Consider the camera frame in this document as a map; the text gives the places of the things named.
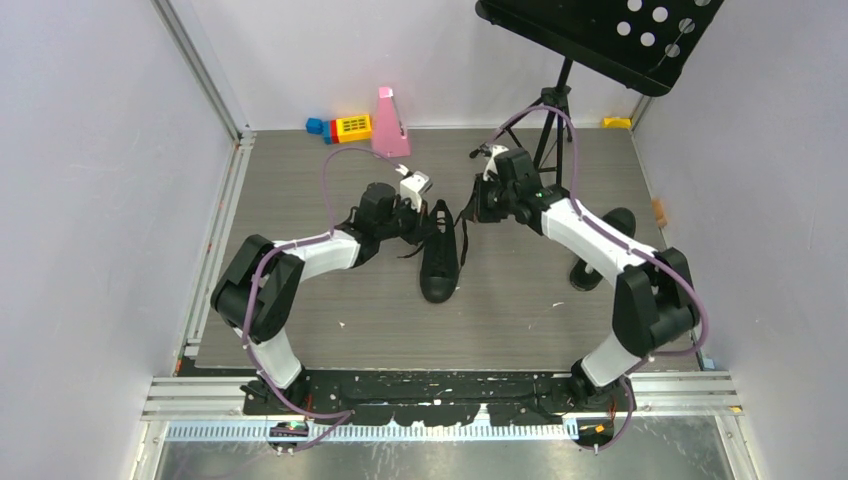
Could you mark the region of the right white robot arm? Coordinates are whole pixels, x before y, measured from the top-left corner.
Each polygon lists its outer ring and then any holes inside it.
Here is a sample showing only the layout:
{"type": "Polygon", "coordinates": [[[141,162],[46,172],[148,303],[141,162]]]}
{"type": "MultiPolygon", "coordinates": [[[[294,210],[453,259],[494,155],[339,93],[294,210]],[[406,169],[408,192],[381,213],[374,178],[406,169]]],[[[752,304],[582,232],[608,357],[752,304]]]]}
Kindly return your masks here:
{"type": "Polygon", "coordinates": [[[509,217],[558,243],[614,288],[611,331],[571,369],[571,397],[596,410],[610,384],[704,318],[686,257],[642,244],[584,207],[559,185],[545,186],[529,153],[486,145],[486,165],[475,178],[472,218],[497,223],[509,217]]]}

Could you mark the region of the black canvas shoe with laces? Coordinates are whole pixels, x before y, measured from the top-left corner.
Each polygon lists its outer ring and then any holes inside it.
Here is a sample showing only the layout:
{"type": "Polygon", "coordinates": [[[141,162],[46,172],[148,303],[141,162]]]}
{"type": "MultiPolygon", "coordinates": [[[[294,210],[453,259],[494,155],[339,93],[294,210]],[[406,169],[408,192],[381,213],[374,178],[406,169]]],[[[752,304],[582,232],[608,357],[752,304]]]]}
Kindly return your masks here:
{"type": "Polygon", "coordinates": [[[445,200],[439,199],[412,237],[416,249],[404,258],[423,254],[419,288],[432,304],[448,301],[456,291],[469,249],[467,221],[455,220],[445,200]]]}

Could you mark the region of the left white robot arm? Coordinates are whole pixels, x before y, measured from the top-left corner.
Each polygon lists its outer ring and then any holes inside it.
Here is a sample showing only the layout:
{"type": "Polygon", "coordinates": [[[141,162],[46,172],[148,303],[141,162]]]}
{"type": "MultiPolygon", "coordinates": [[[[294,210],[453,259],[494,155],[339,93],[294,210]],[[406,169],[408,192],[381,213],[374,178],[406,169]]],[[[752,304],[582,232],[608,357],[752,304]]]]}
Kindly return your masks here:
{"type": "Polygon", "coordinates": [[[285,331],[295,296],[306,280],[359,267],[382,242],[399,238],[422,248],[447,215],[444,203],[398,193],[385,183],[367,186],[358,205],[333,231],[289,241],[247,237],[218,280],[211,308],[242,339],[242,346],[264,379],[272,383],[268,400],[280,412],[298,412],[307,398],[297,380],[303,370],[285,331]]]}

